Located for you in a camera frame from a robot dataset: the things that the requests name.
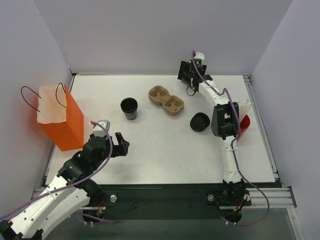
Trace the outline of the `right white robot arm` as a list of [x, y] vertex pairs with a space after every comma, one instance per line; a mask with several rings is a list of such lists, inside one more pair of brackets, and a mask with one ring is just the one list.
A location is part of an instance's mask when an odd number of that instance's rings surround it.
[[213, 107], [211, 130], [213, 135], [219, 138], [223, 182], [238, 184], [243, 180], [236, 153], [237, 141], [241, 133], [239, 105], [232, 101], [226, 88], [219, 90], [213, 78], [205, 74], [207, 66], [204, 60], [203, 53], [193, 51], [191, 60], [180, 63], [177, 78], [191, 87], [195, 93], [200, 93]]

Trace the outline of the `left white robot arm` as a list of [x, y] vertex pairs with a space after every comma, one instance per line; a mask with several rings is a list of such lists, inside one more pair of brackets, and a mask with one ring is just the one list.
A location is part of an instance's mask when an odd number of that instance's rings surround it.
[[121, 133], [112, 137], [91, 134], [82, 150], [67, 160], [51, 183], [20, 214], [0, 222], [0, 235], [5, 240], [43, 240], [67, 217], [88, 204], [105, 203], [102, 188], [92, 180], [110, 158], [126, 156], [130, 143]]

